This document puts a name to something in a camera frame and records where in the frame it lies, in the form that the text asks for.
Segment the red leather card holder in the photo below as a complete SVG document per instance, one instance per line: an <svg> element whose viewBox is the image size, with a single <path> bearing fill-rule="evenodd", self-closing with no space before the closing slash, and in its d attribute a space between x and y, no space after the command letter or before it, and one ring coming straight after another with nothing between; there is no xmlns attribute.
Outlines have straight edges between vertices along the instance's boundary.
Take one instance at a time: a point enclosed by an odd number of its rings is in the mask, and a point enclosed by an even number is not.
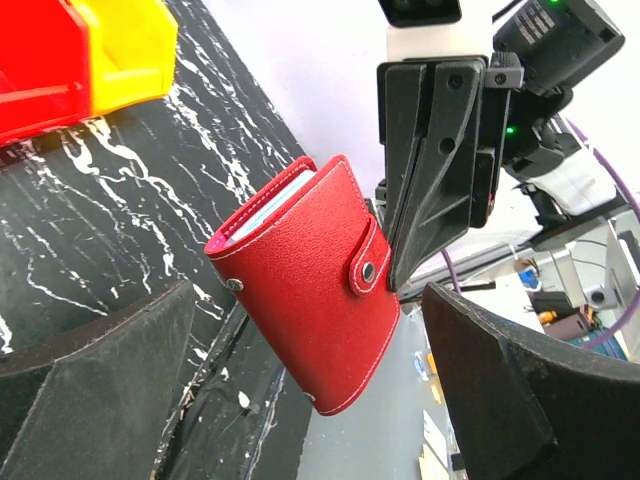
<svg viewBox="0 0 640 480"><path fill-rule="evenodd" d="M205 246L219 278L316 411L366 388L400 316L391 249L346 157L301 157L231 215Z"/></svg>

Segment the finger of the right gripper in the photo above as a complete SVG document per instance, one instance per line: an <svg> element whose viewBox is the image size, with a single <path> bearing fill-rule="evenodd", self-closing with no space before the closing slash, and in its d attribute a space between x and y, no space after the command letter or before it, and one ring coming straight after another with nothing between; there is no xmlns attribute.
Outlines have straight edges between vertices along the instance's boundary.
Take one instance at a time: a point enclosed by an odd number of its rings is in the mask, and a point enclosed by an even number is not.
<svg viewBox="0 0 640 480"><path fill-rule="evenodd" d="M438 60L429 129L422 141L417 174L434 176L435 186L420 210L439 220L440 248L391 246L388 284L399 291L431 256L470 227L473 177L486 63L480 58Z"/></svg>
<svg viewBox="0 0 640 480"><path fill-rule="evenodd" d="M385 152L384 231L395 250L440 248L439 220L419 208L433 192L433 175L417 174L429 129L438 60L386 62L377 70L379 138Z"/></svg>

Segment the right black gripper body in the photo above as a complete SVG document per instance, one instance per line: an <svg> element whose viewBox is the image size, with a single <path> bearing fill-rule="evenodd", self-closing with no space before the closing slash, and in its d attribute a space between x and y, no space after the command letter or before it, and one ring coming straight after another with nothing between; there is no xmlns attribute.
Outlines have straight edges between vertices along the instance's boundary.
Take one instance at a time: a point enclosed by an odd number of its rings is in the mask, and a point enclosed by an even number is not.
<svg viewBox="0 0 640 480"><path fill-rule="evenodd" d="M511 94L520 88L523 68L513 52L495 52L490 58L457 57L426 60L480 58L486 63L480 107L469 228L482 228L493 210L500 177ZM378 197L385 191L380 188Z"/></svg>

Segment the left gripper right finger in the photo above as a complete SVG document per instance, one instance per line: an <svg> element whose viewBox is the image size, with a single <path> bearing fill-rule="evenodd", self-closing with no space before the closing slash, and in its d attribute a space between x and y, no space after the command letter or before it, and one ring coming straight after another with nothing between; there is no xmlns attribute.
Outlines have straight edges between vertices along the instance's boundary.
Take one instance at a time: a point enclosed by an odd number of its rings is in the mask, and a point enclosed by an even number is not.
<svg viewBox="0 0 640 480"><path fill-rule="evenodd" d="M425 287L422 311L469 478L638 478L638 365L437 284Z"/></svg>

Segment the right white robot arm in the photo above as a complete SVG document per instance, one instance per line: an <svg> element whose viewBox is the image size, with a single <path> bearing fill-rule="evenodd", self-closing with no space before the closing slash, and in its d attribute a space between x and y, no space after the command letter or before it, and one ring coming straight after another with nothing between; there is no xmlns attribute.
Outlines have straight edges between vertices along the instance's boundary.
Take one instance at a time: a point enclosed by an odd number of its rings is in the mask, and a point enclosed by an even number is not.
<svg viewBox="0 0 640 480"><path fill-rule="evenodd" d="M527 241L551 251L620 211L629 195L561 117L575 87L625 38L594 1L384 1L379 138L398 291L429 258L486 225L502 174L537 210Z"/></svg>

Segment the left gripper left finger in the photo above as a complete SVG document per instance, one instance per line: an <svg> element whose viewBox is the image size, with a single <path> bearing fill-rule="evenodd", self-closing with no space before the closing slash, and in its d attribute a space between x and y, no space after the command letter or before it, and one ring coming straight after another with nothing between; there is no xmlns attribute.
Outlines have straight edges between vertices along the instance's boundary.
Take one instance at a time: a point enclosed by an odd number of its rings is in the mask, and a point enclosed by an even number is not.
<svg viewBox="0 0 640 480"><path fill-rule="evenodd" d="M194 297L183 281L2 355L2 478L149 478Z"/></svg>

